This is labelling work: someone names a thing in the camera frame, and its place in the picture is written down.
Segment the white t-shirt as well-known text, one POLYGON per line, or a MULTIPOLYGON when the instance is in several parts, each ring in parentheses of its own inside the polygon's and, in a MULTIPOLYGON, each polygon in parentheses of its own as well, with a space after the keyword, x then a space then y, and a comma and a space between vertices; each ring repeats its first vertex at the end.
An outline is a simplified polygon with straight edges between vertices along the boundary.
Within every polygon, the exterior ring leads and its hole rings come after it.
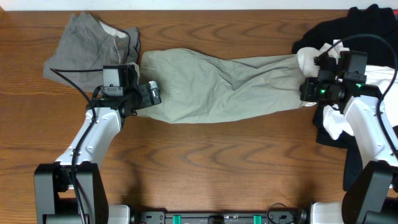
MULTIPOLYGON (((341 51, 349 50, 344 47, 342 43, 338 44, 333 49, 331 45, 325 43, 321 49, 317 50, 313 47, 303 47, 297 52, 298 65, 305 77, 317 77, 319 67, 315 65, 314 58, 319 56, 324 51, 329 51, 329 56, 337 58, 341 51)), ((380 67, 376 65, 367 65, 365 75, 367 76, 366 83, 369 85, 376 85, 384 92, 390 84, 394 74, 394 69, 390 67, 380 67)), ((390 125, 393 128, 397 127, 397 83, 393 84, 388 94, 384 99, 386 115, 390 125)), ((353 136, 353 130, 347 122, 344 115, 335 111, 331 106, 326 106, 321 110, 321 127, 325 128, 330 137, 334 140, 338 139, 340 134, 344 131, 353 136)))

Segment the khaki green shorts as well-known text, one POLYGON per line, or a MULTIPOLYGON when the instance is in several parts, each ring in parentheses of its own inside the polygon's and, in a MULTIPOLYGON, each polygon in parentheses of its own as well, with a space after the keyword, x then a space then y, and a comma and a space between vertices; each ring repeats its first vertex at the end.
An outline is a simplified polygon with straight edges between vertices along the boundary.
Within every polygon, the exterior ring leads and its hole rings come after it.
POLYGON ((166 123, 223 123, 305 106, 296 55, 222 60, 188 49, 146 52, 143 80, 160 88, 161 104, 139 116, 166 123))

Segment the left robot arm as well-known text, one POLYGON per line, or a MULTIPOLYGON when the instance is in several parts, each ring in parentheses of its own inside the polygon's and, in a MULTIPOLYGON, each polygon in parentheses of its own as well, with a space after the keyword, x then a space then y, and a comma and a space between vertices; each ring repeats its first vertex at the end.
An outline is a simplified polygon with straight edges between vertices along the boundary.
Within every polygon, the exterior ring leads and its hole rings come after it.
POLYGON ((134 223, 127 205, 108 203, 100 166, 129 116, 161 104, 157 82, 140 83, 136 63, 105 65, 103 84, 87 100, 85 120, 55 162, 34 173, 37 223, 134 223))

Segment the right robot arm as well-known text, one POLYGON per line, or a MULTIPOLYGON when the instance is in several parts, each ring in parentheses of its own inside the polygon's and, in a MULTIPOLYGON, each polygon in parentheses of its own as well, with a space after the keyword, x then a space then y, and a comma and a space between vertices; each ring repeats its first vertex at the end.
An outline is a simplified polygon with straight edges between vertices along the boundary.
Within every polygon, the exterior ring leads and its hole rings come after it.
POLYGON ((323 52, 314 58, 317 77, 300 86, 301 100, 338 105, 353 130, 363 170, 342 202, 314 203, 310 223, 397 223, 397 136, 384 111, 383 95, 366 84, 367 54, 342 51, 338 58, 323 52))

